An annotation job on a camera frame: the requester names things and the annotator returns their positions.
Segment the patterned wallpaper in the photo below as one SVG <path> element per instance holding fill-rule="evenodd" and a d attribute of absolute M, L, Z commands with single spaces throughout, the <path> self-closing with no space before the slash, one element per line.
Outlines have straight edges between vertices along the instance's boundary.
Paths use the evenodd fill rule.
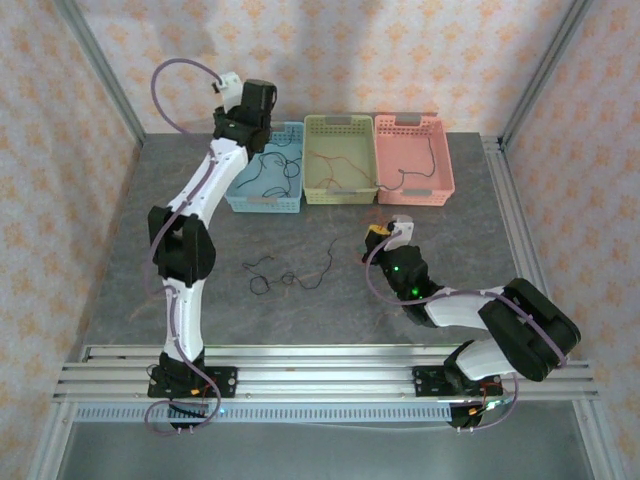
<path fill-rule="evenodd" d="M 571 0 L 79 0 L 148 132 L 148 93 L 170 57 L 276 83 L 280 119 L 438 111 L 457 131 L 502 133 Z M 171 67 L 170 116 L 211 131 L 206 74 Z"/>
<path fill-rule="evenodd" d="M 87 324 L 134 141 L 49 0 L 0 2 L 0 477 Z"/>
<path fill-rule="evenodd" d="M 640 478 L 640 3 L 596 0 L 509 161 L 554 299 Z"/>

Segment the yellow basket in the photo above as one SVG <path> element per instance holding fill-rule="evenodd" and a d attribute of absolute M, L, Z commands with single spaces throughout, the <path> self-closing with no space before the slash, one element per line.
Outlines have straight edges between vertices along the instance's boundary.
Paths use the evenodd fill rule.
<path fill-rule="evenodd" d="M 373 203 L 378 192 L 373 119 L 367 115 L 308 115 L 302 165 L 307 203 Z"/>

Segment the gray table surface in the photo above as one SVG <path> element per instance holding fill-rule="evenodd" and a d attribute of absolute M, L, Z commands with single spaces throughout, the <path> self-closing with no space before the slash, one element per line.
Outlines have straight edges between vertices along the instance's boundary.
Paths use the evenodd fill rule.
<path fill-rule="evenodd" d="M 148 299 L 142 286 L 149 248 L 147 213 L 165 206 L 196 170 L 208 135 L 149 135 L 132 180 L 106 276 L 85 339 L 87 344 L 160 345 L 166 334 L 164 298 Z M 393 214 L 413 217 L 419 245 L 435 281 L 454 288 L 487 288 L 515 276 L 515 267 L 479 135 L 448 135 L 456 192 L 444 207 L 306 205 L 299 214 L 233 213 L 223 200 L 209 231 L 217 250 L 202 300 L 205 344 L 450 344 L 484 333 L 467 328 L 414 325 L 398 307 L 368 290 L 359 262 L 367 225 Z M 294 271 L 315 290 L 273 285 L 265 295 L 249 290 L 243 262 L 271 280 Z M 155 275 L 160 286 L 160 277 Z M 376 285 L 391 295 L 382 274 Z"/>

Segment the black mounting plate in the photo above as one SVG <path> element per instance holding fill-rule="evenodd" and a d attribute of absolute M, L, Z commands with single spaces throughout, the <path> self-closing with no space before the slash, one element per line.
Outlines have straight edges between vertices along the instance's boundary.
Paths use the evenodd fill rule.
<path fill-rule="evenodd" d="M 235 398 L 236 389 L 238 387 L 238 368 L 237 367 L 215 367 L 215 366 L 205 366 L 203 369 L 204 373 L 207 374 L 209 378 L 213 380 L 218 389 L 220 390 L 220 395 L 222 398 Z M 163 370 L 159 366 L 155 366 L 153 370 L 151 370 L 152 378 L 159 378 L 160 375 L 163 374 Z M 215 397 L 215 393 L 212 388 L 207 388 L 204 391 L 204 395 L 202 393 L 192 394 L 191 392 L 185 392 L 184 390 L 181 393 L 171 391 L 167 391 L 167 383 L 162 385 L 159 382 L 149 382 L 149 389 L 147 390 L 147 396 L 149 398 L 210 398 Z"/>
<path fill-rule="evenodd" d="M 488 397 L 499 397 L 503 394 L 500 377 L 485 377 L 478 382 L 468 382 L 463 391 L 456 388 L 446 379 L 444 366 L 416 366 L 411 373 L 413 375 L 413 385 L 416 397 L 455 397 L 465 395 L 469 397 L 482 397 L 484 395 L 483 384 L 487 385 Z"/>

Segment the blue basket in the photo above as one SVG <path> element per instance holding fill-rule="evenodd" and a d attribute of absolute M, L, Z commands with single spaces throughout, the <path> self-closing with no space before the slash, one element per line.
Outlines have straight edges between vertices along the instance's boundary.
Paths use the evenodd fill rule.
<path fill-rule="evenodd" d="M 303 133 L 301 122 L 273 126 L 264 153 L 254 155 L 224 195 L 234 212 L 300 211 Z"/>

